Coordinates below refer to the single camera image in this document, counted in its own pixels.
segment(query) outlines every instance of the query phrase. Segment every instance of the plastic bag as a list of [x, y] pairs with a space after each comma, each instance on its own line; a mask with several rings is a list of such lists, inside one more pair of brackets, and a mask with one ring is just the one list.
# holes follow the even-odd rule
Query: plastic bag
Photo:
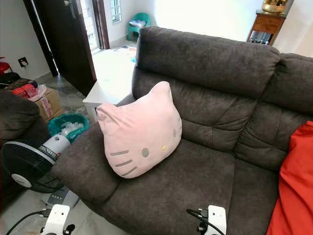
[[83, 128], [84, 125], [82, 123], [78, 123], [78, 122], [72, 123], [68, 121], [68, 122], [63, 123], [61, 127], [63, 127], [61, 129], [61, 135], [66, 137], [72, 131]]

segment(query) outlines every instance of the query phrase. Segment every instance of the doorway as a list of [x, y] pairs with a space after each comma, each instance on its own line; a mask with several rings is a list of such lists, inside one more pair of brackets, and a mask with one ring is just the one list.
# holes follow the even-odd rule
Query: doorway
[[80, 0], [84, 24], [92, 53], [109, 49], [109, 36], [103, 0]]
[[91, 0], [80, 0], [90, 50], [99, 49], [99, 37]]

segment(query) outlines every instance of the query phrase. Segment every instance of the hello kitty pillow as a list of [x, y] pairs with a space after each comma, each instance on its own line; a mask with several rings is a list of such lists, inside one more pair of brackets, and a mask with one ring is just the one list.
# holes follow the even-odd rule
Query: hello kitty pillow
[[134, 103], [97, 108], [105, 155], [121, 177], [134, 178], [168, 157], [181, 138], [181, 119], [168, 82], [157, 83]]

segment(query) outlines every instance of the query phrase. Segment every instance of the sofa armrest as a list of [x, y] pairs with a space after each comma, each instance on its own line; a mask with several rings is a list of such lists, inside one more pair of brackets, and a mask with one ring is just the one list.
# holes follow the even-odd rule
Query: sofa armrest
[[135, 102], [135, 98], [133, 97], [133, 94], [129, 94], [128, 96], [126, 96], [124, 99], [122, 99], [118, 104], [117, 107], [119, 106], [123, 106], [123, 105], [127, 105], [130, 103]]
[[62, 153], [52, 174], [84, 201], [104, 203], [114, 193], [120, 178], [105, 157], [98, 122]]

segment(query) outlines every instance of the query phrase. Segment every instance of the cable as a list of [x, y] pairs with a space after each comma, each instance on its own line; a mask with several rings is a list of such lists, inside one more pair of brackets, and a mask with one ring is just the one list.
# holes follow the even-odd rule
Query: cable
[[215, 229], [217, 232], [219, 232], [221, 235], [225, 235], [221, 230], [219, 230], [219, 228], [217, 228], [215, 225], [211, 224], [209, 221], [202, 219], [201, 217], [199, 217], [199, 213], [196, 210], [192, 210], [192, 209], [187, 209], [186, 210], [188, 214], [194, 216], [195, 218], [199, 219], [200, 221], [202, 221], [203, 223], [211, 226], [213, 229]]
[[25, 220], [26, 218], [30, 217], [31, 215], [34, 215], [34, 214], [43, 214], [43, 211], [37, 211], [37, 212], [33, 212], [33, 213], [29, 213], [28, 215], [25, 215], [22, 219], [20, 219], [15, 225], [13, 225], [13, 227], [6, 233], [6, 235], [9, 235], [13, 229], [16, 228], [16, 226], [18, 226], [19, 223], [21, 223], [23, 220]]

